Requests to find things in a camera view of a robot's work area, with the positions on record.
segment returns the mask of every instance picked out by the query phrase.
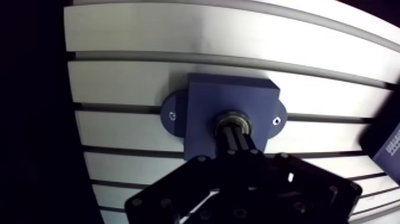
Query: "slatwall panel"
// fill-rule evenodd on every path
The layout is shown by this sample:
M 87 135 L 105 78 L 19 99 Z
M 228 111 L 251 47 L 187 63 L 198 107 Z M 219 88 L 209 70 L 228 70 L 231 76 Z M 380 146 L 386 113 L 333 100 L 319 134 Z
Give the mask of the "slatwall panel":
M 338 1 L 281 1 L 281 0 L 253 0 L 273 5 L 301 10 L 303 12 L 319 15 L 324 18 L 345 23 L 352 27 L 365 30 L 394 43 L 400 44 L 400 30 L 398 27 L 366 13 L 358 8 L 349 7 Z
M 318 77 L 199 64 L 74 61 L 68 68 L 74 101 L 100 104 L 161 105 L 194 72 L 269 78 L 281 89 L 280 100 L 290 113 L 373 117 L 390 93 Z
M 164 129 L 158 115 L 78 111 L 76 118 L 83 145 L 183 152 L 182 140 Z M 279 135 L 269 140 L 265 152 L 359 151 L 357 137 L 365 126 L 288 121 Z
M 351 220 L 400 206 L 399 186 L 357 143 L 399 79 L 400 30 L 338 2 L 259 1 L 272 5 L 256 13 L 254 1 L 75 0 L 91 5 L 65 9 L 77 127 L 105 224 L 127 223 L 124 201 L 184 163 L 182 139 L 158 113 L 191 72 L 271 79 L 289 120 L 264 153 L 291 153 L 360 184 Z M 307 13 L 325 17 L 323 26 Z
M 84 5 L 66 8 L 64 13 L 68 51 L 229 55 L 387 82 L 397 82 L 400 71 L 398 52 L 332 29 L 274 15 L 152 3 Z

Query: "dark background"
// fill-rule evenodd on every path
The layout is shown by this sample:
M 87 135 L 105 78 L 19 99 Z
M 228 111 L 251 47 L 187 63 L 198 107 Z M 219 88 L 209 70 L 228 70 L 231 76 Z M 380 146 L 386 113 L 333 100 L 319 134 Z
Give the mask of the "dark background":
M 400 2 L 348 0 L 400 27 Z M 1 6 L 0 223 L 103 223 L 67 74 L 65 0 Z

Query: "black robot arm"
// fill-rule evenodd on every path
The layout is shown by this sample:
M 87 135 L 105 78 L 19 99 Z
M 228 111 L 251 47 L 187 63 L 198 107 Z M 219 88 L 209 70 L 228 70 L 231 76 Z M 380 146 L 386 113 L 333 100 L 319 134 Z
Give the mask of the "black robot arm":
M 237 123 L 218 127 L 215 142 L 216 159 L 197 156 L 129 198 L 129 222 L 348 223 L 359 185 L 289 154 L 264 156 Z

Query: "blue mounting bracket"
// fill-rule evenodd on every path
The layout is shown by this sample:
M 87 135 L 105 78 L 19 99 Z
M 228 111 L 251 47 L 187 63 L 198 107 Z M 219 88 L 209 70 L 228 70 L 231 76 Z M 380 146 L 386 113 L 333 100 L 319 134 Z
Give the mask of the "blue mounting bracket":
M 185 160 L 198 155 L 215 158 L 215 119 L 238 112 L 250 121 L 254 144 L 264 152 L 268 139 L 288 119 L 279 92 L 269 79 L 191 73 L 188 88 L 173 92 L 163 102 L 161 123 L 172 135 L 185 139 Z

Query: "white slatwall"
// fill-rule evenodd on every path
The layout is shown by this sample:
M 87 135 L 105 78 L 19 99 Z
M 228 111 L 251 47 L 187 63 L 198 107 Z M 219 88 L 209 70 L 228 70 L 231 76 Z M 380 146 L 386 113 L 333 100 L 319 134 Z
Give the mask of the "white slatwall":
M 81 4 L 103 0 L 75 0 Z M 258 0 L 321 15 L 358 27 L 400 44 L 400 29 L 362 11 L 335 1 L 304 2 Z M 351 220 L 399 206 L 400 189 L 366 155 L 360 154 L 358 138 L 392 92 L 363 83 L 196 63 L 180 59 L 113 60 L 112 52 L 141 51 L 219 55 L 254 58 L 338 71 L 343 76 L 374 82 L 396 83 L 400 78 L 400 53 L 359 37 L 303 21 L 276 15 L 204 5 L 125 3 L 67 7 L 65 40 L 71 52 L 98 52 L 103 60 L 71 61 L 68 64 L 71 92 L 76 103 L 107 107 L 110 112 L 76 111 L 87 170 L 105 224 L 128 224 L 124 201 L 140 189 L 118 183 L 149 185 L 184 161 L 158 152 L 182 153 L 182 139 L 164 130 L 159 115 L 124 113 L 115 106 L 160 106 L 172 91 L 187 85 L 191 72 L 229 74 L 271 79 L 280 89 L 287 112 L 304 121 L 289 120 L 268 141 L 265 153 L 302 153 L 305 161 L 345 178 L 363 188 Z M 329 118 L 321 122 L 313 117 Z M 343 119 L 353 122 L 343 123 Z M 102 148 L 107 152 L 99 153 Z M 133 154 L 115 154 L 124 149 Z M 135 151 L 147 156 L 134 155 Z M 323 153 L 354 152 L 354 155 L 323 157 Z
M 83 145 L 183 151 L 182 140 L 164 129 L 158 115 L 78 111 L 76 118 Z M 357 138 L 364 128 L 365 124 L 289 121 L 269 140 L 265 153 L 359 151 Z
M 281 89 L 280 100 L 289 113 L 373 117 L 390 93 L 318 77 L 223 66 L 74 61 L 68 68 L 75 102 L 161 105 L 170 92 L 186 86 L 187 74 L 193 72 L 269 78 Z
M 183 4 L 102 4 L 65 9 L 68 51 L 230 55 L 397 82 L 400 54 L 288 18 Z

